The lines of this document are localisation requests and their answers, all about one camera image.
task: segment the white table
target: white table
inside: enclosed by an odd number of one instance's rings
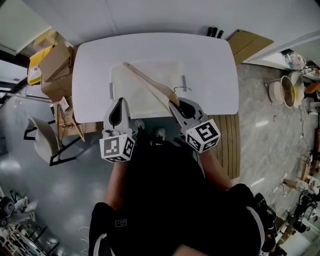
[[[80,45],[72,77],[76,121],[89,123],[104,120],[113,101],[109,85],[112,66],[154,60],[182,63],[186,86],[192,91],[177,90],[178,97],[197,102],[208,115],[231,115],[238,111],[238,75],[227,41],[194,34],[140,33]],[[169,113],[131,118],[163,116],[169,116]]]

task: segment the white bucket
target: white bucket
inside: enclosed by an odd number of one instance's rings
[[[291,79],[294,89],[294,107],[297,108],[301,105],[303,98],[305,97],[305,85],[301,73],[299,71],[293,71],[288,74]]]
[[[269,84],[269,95],[273,103],[282,104],[284,102],[288,108],[293,107],[295,103],[295,90],[289,77],[284,75],[279,79],[271,80],[267,83]]]

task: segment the label on shirt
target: label on shirt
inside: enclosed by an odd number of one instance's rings
[[[127,225],[127,220],[122,219],[122,220],[116,220],[115,221],[115,226],[116,227],[125,227]]]

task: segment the gray concrete floor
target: gray concrete floor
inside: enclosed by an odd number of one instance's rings
[[[280,187],[284,173],[296,179],[302,164],[297,159],[313,147],[316,116],[306,116],[304,135],[308,149],[300,138],[300,110],[284,105],[271,106],[264,81],[279,78],[283,72],[273,68],[240,65],[239,117],[241,134],[241,172],[233,183],[244,183],[255,194],[261,192],[278,215],[292,207],[297,191]],[[28,86],[27,93],[42,96],[38,85]],[[11,98],[0,109],[0,135],[5,135],[9,154],[0,156],[0,186],[5,194],[15,189],[29,199],[38,200],[37,222],[48,226],[48,234],[56,237],[64,255],[80,255],[85,246],[79,228],[89,226],[94,205],[102,201],[110,178],[112,165],[100,157],[100,133],[88,134],[86,142],[78,141],[63,157],[77,156],[71,162],[49,167],[36,153],[32,141],[23,140],[27,116],[51,121],[53,115],[47,103]],[[256,127],[256,123],[268,121]],[[164,127],[168,139],[173,139],[179,127],[173,118],[145,120],[149,131]]]

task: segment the white chair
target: white chair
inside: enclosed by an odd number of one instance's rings
[[[67,148],[69,148],[71,145],[73,145],[81,139],[81,137],[77,137],[68,145],[62,144],[62,148],[59,150],[56,134],[50,126],[55,122],[55,120],[46,122],[31,116],[30,118],[28,118],[28,124],[26,126],[23,136],[24,140],[34,141],[35,151],[43,160],[45,160],[49,164],[49,166],[56,166],[76,159],[76,157],[74,156],[54,161],[54,159],[57,156],[59,156],[63,151],[65,151]],[[35,137],[29,137],[28,133],[33,132],[35,130],[37,130]]]

